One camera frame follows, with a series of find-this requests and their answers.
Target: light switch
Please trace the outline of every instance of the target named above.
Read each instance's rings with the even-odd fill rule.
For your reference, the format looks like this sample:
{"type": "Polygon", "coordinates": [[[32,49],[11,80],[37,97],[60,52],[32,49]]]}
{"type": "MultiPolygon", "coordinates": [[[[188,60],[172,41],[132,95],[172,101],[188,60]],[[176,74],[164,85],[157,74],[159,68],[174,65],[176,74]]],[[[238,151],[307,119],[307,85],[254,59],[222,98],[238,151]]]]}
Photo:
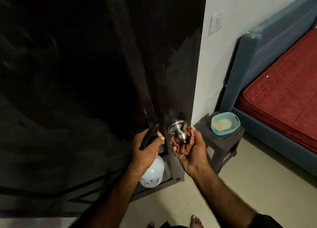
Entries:
{"type": "Polygon", "coordinates": [[[223,21],[224,21],[224,9],[219,10],[216,13],[212,14],[210,19],[208,36],[220,30],[222,27],[223,21]]]}

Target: stool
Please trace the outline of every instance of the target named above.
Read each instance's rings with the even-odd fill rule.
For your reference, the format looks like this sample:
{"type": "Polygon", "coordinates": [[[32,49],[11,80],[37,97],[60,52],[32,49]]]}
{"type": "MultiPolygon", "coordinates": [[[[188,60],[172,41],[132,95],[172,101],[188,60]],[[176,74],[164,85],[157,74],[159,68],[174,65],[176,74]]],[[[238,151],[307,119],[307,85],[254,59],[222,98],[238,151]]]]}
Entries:
{"type": "Polygon", "coordinates": [[[200,131],[206,145],[210,146],[215,151],[211,159],[209,156],[207,157],[214,172],[219,174],[221,168],[228,162],[228,160],[236,156],[244,129],[240,126],[230,134],[216,135],[212,131],[210,125],[211,119],[217,114],[220,114],[220,112],[214,112],[210,116],[206,115],[198,121],[194,127],[196,130],[200,131]]]}

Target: tiled floor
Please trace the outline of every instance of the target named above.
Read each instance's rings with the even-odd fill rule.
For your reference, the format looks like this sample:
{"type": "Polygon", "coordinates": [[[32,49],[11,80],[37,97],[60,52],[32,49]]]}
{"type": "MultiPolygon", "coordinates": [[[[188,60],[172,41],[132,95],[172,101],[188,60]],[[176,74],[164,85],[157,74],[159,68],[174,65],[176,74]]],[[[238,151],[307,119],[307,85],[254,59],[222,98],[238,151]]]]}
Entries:
{"type": "MultiPolygon", "coordinates": [[[[220,177],[249,205],[273,216],[285,228],[316,227],[317,178],[254,138],[244,137],[238,154],[224,166],[220,177]]],[[[187,176],[182,183],[132,202],[121,228],[142,228],[150,221],[157,227],[165,221],[188,226],[192,214],[202,220],[205,228],[219,227],[187,176]]],[[[0,220],[0,227],[66,228],[72,219],[37,219],[36,223],[15,220],[14,226],[12,222],[0,220]]]]}

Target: hand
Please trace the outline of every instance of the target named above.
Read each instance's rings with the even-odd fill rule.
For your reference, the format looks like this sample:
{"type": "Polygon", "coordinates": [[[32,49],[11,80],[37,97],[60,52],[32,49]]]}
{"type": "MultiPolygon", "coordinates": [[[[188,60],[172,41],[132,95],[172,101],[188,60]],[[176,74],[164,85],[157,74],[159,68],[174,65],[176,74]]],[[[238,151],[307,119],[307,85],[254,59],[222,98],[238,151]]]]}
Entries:
{"type": "Polygon", "coordinates": [[[185,172],[193,178],[196,172],[199,172],[202,168],[209,166],[207,160],[206,144],[201,136],[201,133],[194,127],[191,128],[194,131],[195,143],[188,155],[178,154],[176,147],[173,147],[174,155],[179,159],[185,172]]]}
{"type": "Polygon", "coordinates": [[[164,136],[158,131],[158,138],[156,138],[151,144],[149,144],[144,150],[139,150],[141,142],[148,129],[138,133],[133,138],[133,151],[132,161],[129,168],[133,170],[137,175],[142,176],[146,170],[153,164],[156,156],[159,152],[159,146],[164,144],[164,136]]]}

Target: teal upholstered headboard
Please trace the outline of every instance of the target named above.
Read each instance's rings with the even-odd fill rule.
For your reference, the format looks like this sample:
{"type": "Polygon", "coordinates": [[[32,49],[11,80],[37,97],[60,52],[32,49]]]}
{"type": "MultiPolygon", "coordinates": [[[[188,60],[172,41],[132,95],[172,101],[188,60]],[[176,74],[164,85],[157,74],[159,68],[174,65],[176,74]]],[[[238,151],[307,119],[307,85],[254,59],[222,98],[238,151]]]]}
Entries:
{"type": "Polygon", "coordinates": [[[309,31],[316,17],[317,0],[296,0],[245,33],[238,46],[220,112],[230,112],[240,91],[309,31]]]}

